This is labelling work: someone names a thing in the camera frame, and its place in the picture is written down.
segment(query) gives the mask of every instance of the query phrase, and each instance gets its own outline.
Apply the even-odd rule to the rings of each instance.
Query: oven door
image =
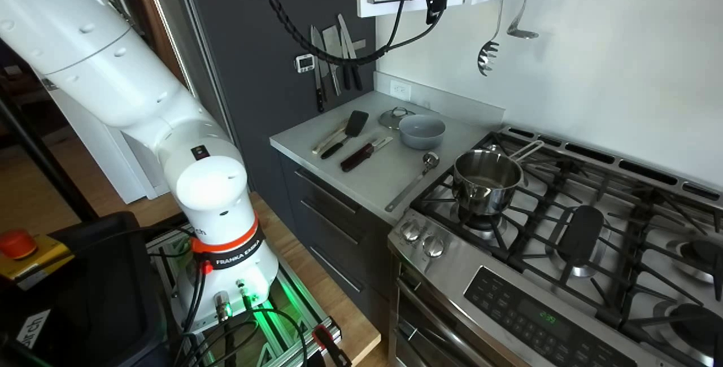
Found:
[[[493,367],[460,321],[436,303],[423,284],[402,272],[390,301],[390,365]]]

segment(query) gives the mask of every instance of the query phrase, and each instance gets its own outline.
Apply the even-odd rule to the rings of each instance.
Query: dark gray wall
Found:
[[[219,71],[228,112],[251,185],[282,221],[294,228],[280,157],[269,136],[317,115],[313,73],[299,74],[293,60],[305,53],[278,22],[268,0],[194,0]],[[356,0],[281,0],[302,33],[322,30],[343,14],[352,40],[375,49],[374,18],[356,17]],[[346,91],[327,110],[373,89],[374,64],[360,69],[364,91]]]

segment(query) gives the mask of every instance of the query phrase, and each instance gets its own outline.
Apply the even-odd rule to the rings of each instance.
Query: black spatula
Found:
[[[359,110],[354,110],[353,112],[351,112],[351,116],[349,116],[349,123],[346,123],[346,130],[344,130],[346,137],[342,141],[339,141],[338,143],[329,147],[328,150],[324,151],[324,153],[321,154],[321,159],[329,158],[330,156],[332,156],[332,154],[338,151],[339,148],[341,148],[346,143],[346,141],[349,141],[349,138],[358,136],[359,133],[362,132],[362,128],[364,128],[364,125],[367,124],[368,118],[369,113],[360,112]]]

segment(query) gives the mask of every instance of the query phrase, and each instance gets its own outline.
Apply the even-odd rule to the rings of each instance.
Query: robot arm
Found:
[[[108,0],[0,0],[0,38],[158,158],[194,226],[193,249],[208,258],[196,321],[215,314],[220,293],[234,311],[243,309],[238,280],[258,297],[254,305],[266,300],[278,260],[258,229],[240,153]],[[194,272],[186,274],[178,278],[179,313],[191,307]]]

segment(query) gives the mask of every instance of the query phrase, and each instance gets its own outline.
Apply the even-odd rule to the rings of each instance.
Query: electrical outlet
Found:
[[[405,102],[411,101],[411,84],[400,81],[390,81],[389,94]]]

